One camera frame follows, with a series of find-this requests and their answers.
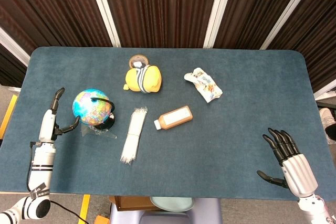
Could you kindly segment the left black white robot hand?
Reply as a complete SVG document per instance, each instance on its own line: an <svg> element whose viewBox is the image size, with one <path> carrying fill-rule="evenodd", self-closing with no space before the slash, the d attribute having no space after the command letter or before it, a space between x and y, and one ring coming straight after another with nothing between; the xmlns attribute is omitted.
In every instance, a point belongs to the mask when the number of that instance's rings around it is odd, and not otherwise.
<svg viewBox="0 0 336 224"><path fill-rule="evenodd" d="M62 87L56 91L55 96L51 102L50 108L45 112L43 121L41 123L39 140L43 143L54 143L58 135L63 135L67 132L74 130L80 122L80 116L75 118L75 121L72 125L59 128L59 125L56 123L56 114L59 105L59 99L65 92L65 88Z"/></svg>

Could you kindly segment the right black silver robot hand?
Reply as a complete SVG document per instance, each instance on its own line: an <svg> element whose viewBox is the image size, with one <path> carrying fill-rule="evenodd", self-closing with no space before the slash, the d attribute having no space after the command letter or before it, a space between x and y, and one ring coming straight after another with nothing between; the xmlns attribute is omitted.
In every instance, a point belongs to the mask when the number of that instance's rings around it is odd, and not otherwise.
<svg viewBox="0 0 336 224"><path fill-rule="evenodd" d="M258 170L257 174L268 183L288 188L298 198L314 195L318 188L317 180L305 155L301 153L296 142L286 131L268 129L271 136L262 137L271 147L284 174L283 179L271 177Z"/></svg>

